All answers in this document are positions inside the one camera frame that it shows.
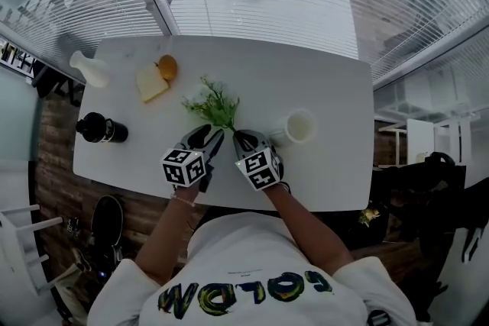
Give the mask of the white and black device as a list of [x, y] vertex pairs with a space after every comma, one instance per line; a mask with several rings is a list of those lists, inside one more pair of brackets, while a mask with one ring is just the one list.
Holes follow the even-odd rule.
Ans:
[[478, 244], [483, 236], [483, 233], [483, 228], [470, 228], [468, 230], [461, 253], [461, 261], [463, 264], [468, 264], [471, 261], [475, 251], [478, 248]]

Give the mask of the bread slice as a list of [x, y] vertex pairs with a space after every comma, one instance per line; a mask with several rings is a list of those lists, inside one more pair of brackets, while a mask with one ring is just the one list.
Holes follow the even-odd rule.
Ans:
[[135, 80], [144, 103], [148, 103], [170, 89], [169, 83], [161, 76], [156, 63], [140, 69], [136, 73]]

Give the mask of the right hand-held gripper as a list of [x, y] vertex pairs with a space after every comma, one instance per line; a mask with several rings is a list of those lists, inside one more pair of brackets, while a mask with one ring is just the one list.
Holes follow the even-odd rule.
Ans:
[[[281, 181], [281, 160], [264, 134], [253, 130], [236, 131], [233, 144], [238, 159], [241, 159], [235, 165], [254, 190], [263, 190]], [[246, 157], [250, 150], [261, 151]]]

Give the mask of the person's left forearm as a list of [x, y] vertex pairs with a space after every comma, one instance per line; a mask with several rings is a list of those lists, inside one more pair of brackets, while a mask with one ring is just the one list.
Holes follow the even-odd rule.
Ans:
[[151, 235], [135, 257], [136, 265], [161, 286], [167, 283], [177, 265], [184, 231], [192, 217], [199, 183], [177, 188]]

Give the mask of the white metal rack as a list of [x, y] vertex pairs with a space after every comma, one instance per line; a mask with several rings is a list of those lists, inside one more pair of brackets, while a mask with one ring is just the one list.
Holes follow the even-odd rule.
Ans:
[[[382, 133], [395, 135], [395, 167], [423, 162], [432, 153], [448, 155], [455, 165], [471, 161], [472, 116], [456, 116], [438, 123], [407, 119], [380, 127]], [[400, 135], [406, 136], [406, 163], [400, 160]]]

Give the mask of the pale green flowers bunch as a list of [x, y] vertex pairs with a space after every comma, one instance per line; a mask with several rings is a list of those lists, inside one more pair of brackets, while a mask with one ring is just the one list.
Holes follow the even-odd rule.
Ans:
[[199, 79], [196, 91], [183, 98], [183, 107], [214, 127], [236, 132], [235, 116], [240, 98], [222, 81], [207, 75]]

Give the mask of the black drink bottle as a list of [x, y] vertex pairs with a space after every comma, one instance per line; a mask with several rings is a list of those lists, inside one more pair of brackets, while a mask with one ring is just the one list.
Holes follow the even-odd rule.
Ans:
[[90, 112], [76, 123], [76, 132], [89, 143], [123, 143], [128, 138], [128, 129], [121, 123]]

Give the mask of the white rose stem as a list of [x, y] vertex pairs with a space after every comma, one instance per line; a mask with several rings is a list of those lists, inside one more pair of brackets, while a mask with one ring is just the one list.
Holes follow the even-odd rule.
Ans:
[[366, 208], [360, 211], [358, 222], [369, 228], [371, 222], [380, 216], [381, 214], [376, 208]]

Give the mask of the person's right forearm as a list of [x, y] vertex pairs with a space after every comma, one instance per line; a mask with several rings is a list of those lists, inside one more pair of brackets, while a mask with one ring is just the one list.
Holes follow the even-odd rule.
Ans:
[[340, 237], [308, 211], [283, 186], [264, 190], [309, 262], [332, 276], [354, 262]]

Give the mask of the white table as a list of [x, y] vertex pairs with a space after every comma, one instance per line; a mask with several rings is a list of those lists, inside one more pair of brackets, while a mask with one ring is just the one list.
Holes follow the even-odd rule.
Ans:
[[[136, 73], [163, 55], [177, 62], [170, 89], [144, 103]], [[96, 58], [110, 68], [103, 88], [87, 86], [79, 113], [124, 124], [121, 144], [77, 137], [73, 172], [122, 189], [170, 196], [160, 160], [201, 121], [182, 105], [207, 75], [240, 98], [235, 126], [268, 132], [295, 109], [313, 113], [316, 136], [280, 150], [284, 179], [310, 211], [361, 210], [368, 205], [374, 152], [374, 105], [367, 64], [343, 56], [257, 40], [150, 36], [103, 40]]]

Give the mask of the white stool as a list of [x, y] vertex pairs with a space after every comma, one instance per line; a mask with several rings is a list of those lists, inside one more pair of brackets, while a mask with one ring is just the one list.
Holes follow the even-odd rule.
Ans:
[[42, 285], [38, 285], [35, 282], [32, 268], [49, 260], [49, 256], [45, 254], [28, 260], [27, 253], [24, 249], [24, 236], [62, 224], [63, 219], [61, 217], [55, 217], [38, 223], [17, 226], [11, 221], [11, 216], [25, 213], [30, 214], [33, 211], [39, 210], [40, 206], [38, 204], [0, 210], [0, 248], [6, 257], [7, 264], [12, 268], [13, 273], [36, 296], [49, 292], [54, 287], [55, 280], [53, 279]]

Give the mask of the white ribbed vase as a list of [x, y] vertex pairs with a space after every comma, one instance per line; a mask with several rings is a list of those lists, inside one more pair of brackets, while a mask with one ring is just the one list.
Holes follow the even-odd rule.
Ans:
[[270, 142], [277, 147], [304, 144], [317, 133], [316, 118], [306, 109], [296, 109], [283, 116], [269, 131]]

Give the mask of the black office chair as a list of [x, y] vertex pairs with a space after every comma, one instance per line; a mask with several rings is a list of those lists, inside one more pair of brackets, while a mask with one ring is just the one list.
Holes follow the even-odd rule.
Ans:
[[366, 208], [376, 208], [381, 216], [369, 228], [357, 217], [348, 230], [347, 246], [352, 250], [373, 246], [390, 235], [406, 242], [434, 240], [445, 230], [447, 209], [465, 187], [465, 174], [464, 166], [437, 152], [421, 163], [376, 168]]

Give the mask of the person's white printed t-shirt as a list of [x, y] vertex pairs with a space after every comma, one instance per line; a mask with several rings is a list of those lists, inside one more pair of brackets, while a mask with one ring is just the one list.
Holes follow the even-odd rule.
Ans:
[[245, 212], [205, 223], [188, 263], [158, 286], [123, 260], [88, 326], [416, 326], [415, 312], [376, 257], [328, 274], [278, 218]]

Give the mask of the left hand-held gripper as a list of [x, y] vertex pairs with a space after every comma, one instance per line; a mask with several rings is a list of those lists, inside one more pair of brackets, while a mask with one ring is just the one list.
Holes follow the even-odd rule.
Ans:
[[189, 188], [199, 183], [199, 191], [207, 191], [213, 171], [210, 163], [225, 139], [225, 132], [219, 129], [206, 142], [211, 130], [210, 124], [194, 128], [181, 139], [182, 147], [169, 149], [162, 156], [160, 164], [169, 184]]

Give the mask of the orange fruit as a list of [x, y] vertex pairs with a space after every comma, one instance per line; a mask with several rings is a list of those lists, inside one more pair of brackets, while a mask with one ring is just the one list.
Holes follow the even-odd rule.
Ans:
[[171, 55], [163, 55], [159, 59], [157, 67], [163, 79], [171, 81], [176, 78], [178, 73], [178, 65], [176, 60]]

